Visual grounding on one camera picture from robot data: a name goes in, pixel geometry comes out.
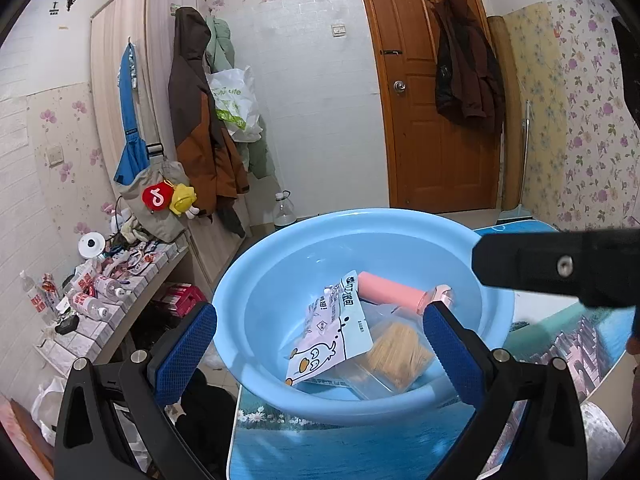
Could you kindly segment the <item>duck print snack packet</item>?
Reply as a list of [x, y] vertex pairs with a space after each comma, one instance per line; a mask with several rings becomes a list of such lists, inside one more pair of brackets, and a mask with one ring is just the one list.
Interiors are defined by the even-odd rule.
[[296, 386], [341, 363], [367, 353], [373, 346], [370, 328], [358, 296], [358, 274], [350, 271], [323, 289], [308, 307], [304, 329], [288, 356], [285, 383]]

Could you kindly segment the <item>red box under shelf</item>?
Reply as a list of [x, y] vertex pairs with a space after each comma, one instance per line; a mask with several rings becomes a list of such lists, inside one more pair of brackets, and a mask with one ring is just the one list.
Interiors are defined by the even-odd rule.
[[206, 297], [198, 286], [190, 283], [165, 283], [153, 300], [176, 318], [184, 318]]

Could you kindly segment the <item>white plastic bag on floor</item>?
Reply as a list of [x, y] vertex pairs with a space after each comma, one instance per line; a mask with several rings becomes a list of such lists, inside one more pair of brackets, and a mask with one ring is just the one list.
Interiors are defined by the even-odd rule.
[[53, 377], [47, 385], [38, 388], [38, 394], [30, 409], [32, 420], [39, 428], [43, 439], [51, 446], [55, 446], [58, 415], [62, 406], [65, 386], [65, 379]]

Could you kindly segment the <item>rolled beige mat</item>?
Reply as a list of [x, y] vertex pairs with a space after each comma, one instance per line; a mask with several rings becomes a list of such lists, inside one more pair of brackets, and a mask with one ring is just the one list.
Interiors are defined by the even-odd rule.
[[487, 21], [501, 70], [504, 102], [506, 102], [506, 118], [504, 118], [503, 126], [501, 209], [510, 210], [518, 206], [522, 194], [525, 146], [522, 130], [521, 90], [506, 21], [498, 15], [490, 16]]

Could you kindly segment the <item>small white spray bottle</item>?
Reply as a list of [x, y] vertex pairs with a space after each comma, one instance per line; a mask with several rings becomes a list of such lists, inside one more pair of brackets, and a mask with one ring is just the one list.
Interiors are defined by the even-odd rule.
[[25, 270], [21, 270], [20, 279], [24, 293], [26, 294], [29, 302], [40, 315], [40, 318], [42, 318], [44, 324], [46, 324], [47, 326], [54, 325], [56, 322], [55, 313], [48, 303], [47, 297], [44, 294], [43, 290], [26, 273]]

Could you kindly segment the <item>scenic printed table mat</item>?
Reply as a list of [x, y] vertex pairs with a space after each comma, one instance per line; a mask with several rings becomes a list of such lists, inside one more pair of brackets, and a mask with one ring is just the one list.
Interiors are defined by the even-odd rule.
[[372, 208], [296, 223], [240, 255], [213, 301], [216, 349], [241, 384], [229, 477], [423, 479], [469, 421], [472, 408], [454, 397], [439, 362], [385, 417], [367, 418], [366, 404], [343, 387], [285, 391], [306, 307], [352, 270], [418, 289], [449, 285], [461, 324], [521, 360], [587, 351], [589, 377], [576, 386], [597, 399], [615, 377], [634, 312], [487, 288], [471, 269], [479, 237], [434, 214]]

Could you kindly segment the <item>white tape roll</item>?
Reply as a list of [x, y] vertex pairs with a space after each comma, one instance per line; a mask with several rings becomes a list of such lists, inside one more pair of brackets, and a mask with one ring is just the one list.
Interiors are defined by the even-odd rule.
[[99, 232], [89, 232], [84, 234], [77, 244], [79, 255], [88, 260], [98, 258], [104, 253], [106, 246], [105, 237]]

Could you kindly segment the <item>light blue plastic basin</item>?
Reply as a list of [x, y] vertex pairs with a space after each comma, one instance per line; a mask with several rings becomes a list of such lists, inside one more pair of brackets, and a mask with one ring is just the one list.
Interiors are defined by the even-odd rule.
[[360, 273], [422, 290], [446, 285], [452, 312], [490, 348], [506, 341], [510, 290], [486, 287], [471, 268], [478, 235], [405, 209], [334, 212], [274, 232], [230, 266], [213, 296], [215, 347], [234, 378], [278, 410], [312, 422], [391, 422], [451, 400], [438, 361], [406, 392], [360, 400], [316, 378], [371, 348]]

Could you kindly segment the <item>bag of toothpicks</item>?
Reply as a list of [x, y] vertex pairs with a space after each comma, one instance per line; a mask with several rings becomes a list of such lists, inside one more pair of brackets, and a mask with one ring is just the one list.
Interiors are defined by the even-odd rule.
[[407, 392], [434, 360], [422, 318], [394, 304], [363, 304], [373, 341], [361, 356], [334, 368], [333, 375], [362, 400]]

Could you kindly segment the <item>red round plush charm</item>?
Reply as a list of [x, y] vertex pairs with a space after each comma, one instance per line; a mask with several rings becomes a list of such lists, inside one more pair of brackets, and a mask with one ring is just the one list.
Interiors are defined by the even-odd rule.
[[167, 209], [174, 195], [174, 187], [166, 182], [158, 182], [157, 184], [147, 186], [141, 195], [142, 203], [150, 211], [162, 211]]

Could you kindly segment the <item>yellow plush charm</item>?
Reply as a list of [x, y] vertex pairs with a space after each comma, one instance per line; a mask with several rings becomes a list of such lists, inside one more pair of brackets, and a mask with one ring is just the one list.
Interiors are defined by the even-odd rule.
[[192, 220], [200, 214], [198, 207], [194, 206], [197, 199], [193, 186], [178, 183], [174, 186], [169, 209], [178, 217], [186, 216]]

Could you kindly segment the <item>brown wooden door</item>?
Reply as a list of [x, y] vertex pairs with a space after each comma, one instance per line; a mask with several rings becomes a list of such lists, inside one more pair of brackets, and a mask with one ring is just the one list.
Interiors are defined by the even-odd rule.
[[[381, 90], [394, 207], [440, 214], [494, 208], [499, 142], [437, 113], [437, 0], [363, 0]], [[482, 0], [468, 0], [486, 18]]]

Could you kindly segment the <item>pink cylindrical roll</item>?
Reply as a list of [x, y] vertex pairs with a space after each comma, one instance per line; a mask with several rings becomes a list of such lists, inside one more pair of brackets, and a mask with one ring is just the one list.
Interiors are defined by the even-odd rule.
[[424, 292], [368, 272], [360, 272], [358, 295], [371, 304], [394, 304], [412, 313], [421, 313], [432, 301], [434, 292]]

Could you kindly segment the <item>clear plastic water bottle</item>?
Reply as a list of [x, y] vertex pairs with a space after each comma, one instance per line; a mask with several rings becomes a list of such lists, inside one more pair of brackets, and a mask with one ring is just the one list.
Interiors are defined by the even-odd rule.
[[292, 226], [297, 221], [294, 206], [291, 202], [291, 192], [283, 190], [274, 194], [276, 204], [273, 209], [272, 223], [276, 230]]

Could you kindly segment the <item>dark brown coat on door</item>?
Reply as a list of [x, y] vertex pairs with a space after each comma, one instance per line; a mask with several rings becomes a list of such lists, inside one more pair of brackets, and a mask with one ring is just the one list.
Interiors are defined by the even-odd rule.
[[432, 5], [439, 26], [436, 110], [456, 125], [500, 136], [506, 96], [500, 65], [468, 0]]

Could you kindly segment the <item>brown orange hanging jacket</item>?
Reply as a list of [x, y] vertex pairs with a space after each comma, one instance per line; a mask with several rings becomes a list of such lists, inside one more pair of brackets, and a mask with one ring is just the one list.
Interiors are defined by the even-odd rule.
[[177, 9], [168, 80], [171, 128], [178, 162], [194, 188], [198, 214], [218, 217], [226, 230], [243, 238], [245, 230], [234, 203], [250, 185], [238, 149], [217, 116], [206, 79], [205, 50], [211, 39], [198, 10]]

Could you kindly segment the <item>white green plastic bag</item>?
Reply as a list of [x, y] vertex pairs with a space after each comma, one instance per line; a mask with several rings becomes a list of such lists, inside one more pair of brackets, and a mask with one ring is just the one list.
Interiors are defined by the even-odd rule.
[[217, 117], [234, 142], [254, 143], [262, 138], [255, 78], [250, 66], [230, 68], [206, 76]]

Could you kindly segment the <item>light green hanging garment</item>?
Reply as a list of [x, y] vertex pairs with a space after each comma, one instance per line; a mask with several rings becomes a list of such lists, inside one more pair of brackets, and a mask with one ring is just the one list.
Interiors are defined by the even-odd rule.
[[224, 123], [247, 172], [256, 179], [273, 175], [273, 162], [262, 126], [255, 92], [255, 77], [250, 66], [236, 68], [229, 25], [221, 18], [207, 15], [205, 23], [210, 39], [205, 49], [209, 89], [213, 93], [217, 117]]

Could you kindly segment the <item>white wall switch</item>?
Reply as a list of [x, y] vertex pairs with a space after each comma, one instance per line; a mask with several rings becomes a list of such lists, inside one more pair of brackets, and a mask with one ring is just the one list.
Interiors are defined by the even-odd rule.
[[334, 38], [342, 38], [346, 36], [346, 25], [342, 23], [331, 25], [331, 34]]

